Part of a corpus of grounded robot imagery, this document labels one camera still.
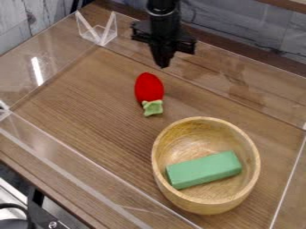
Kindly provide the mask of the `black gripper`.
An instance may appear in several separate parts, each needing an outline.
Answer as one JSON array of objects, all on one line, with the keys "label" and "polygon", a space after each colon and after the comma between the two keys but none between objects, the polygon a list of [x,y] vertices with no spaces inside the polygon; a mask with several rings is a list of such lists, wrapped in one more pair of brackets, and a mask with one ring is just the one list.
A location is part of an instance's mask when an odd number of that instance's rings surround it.
[{"label": "black gripper", "polygon": [[150,15],[149,20],[132,23],[132,38],[148,43],[153,59],[161,68],[170,65],[176,52],[196,54],[197,39],[181,24],[181,13]]}]

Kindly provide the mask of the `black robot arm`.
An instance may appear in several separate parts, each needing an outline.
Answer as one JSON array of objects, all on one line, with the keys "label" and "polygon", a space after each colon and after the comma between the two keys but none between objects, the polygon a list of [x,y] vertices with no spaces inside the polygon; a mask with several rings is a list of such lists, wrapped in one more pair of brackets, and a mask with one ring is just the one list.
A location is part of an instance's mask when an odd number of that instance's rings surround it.
[{"label": "black robot arm", "polygon": [[132,39],[150,46],[153,59],[161,68],[170,66],[176,52],[196,54],[197,38],[181,21],[181,0],[149,0],[150,19],[132,23]]}]

